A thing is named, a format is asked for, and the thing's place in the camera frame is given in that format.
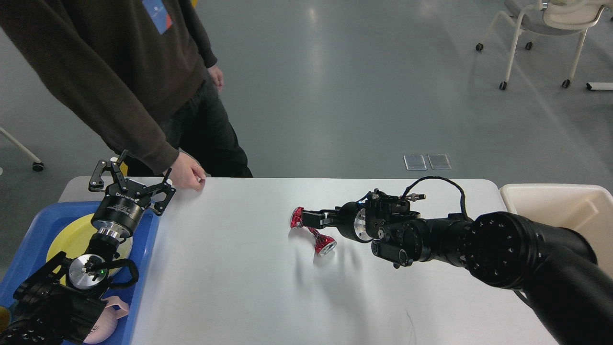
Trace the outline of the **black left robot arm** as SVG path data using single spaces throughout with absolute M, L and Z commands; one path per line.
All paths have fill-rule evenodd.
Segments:
M 69 258 L 59 251 L 14 291 L 14 319 L 1 333 L 3 345 L 82 344 L 109 302 L 108 290 L 125 289 L 139 280 L 136 263 L 121 258 L 120 245 L 131 238 L 148 209 L 161 216 L 176 188 L 172 169 L 147 186 L 120 169 L 127 151 L 100 160 L 88 188 L 104 197 L 92 215 L 95 232 L 83 253 Z

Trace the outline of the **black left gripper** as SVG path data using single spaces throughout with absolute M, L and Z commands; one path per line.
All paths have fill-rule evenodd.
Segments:
M 172 168 L 169 168 L 162 181 L 155 185 L 146 186 L 137 181 L 127 181 L 120 169 L 127 153 L 128 150 L 123 150 L 119 157 L 99 160 L 88 184 L 90 192 L 105 192 L 92 216 L 91 224 L 97 230 L 114 231 L 119 237 L 134 235 L 145 210 L 152 209 L 156 215 L 164 214 L 177 191 L 170 182 Z M 106 172 L 110 173 L 114 184 L 105 189 L 102 175 Z M 164 195 L 164 198 L 154 201 L 153 197 L 156 195 Z

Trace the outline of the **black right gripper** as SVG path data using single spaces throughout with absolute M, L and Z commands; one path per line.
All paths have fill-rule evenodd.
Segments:
M 360 243 L 368 243 L 374 239 L 366 231 L 365 208 L 357 202 L 348 202 L 336 209 L 303 209 L 301 223 L 304 227 L 313 229 L 337 227 L 344 238 Z

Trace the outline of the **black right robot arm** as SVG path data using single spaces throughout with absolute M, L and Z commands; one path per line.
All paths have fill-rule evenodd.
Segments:
M 561 345 L 612 343 L 612 278 L 577 231 L 539 223 L 506 211 L 471 219 L 466 195 L 460 212 L 426 219 L 411 204 L 425 199 L 415 183 L 403 194 L 374 189 L 333 209 L 298 207 L 291 227 L 306 227 L 318 241 L 320 229 L 335 227 L 347 239 L 370 244 L 375 257 L 394 268 L 438 260 L 493 288 L 515 292 Z

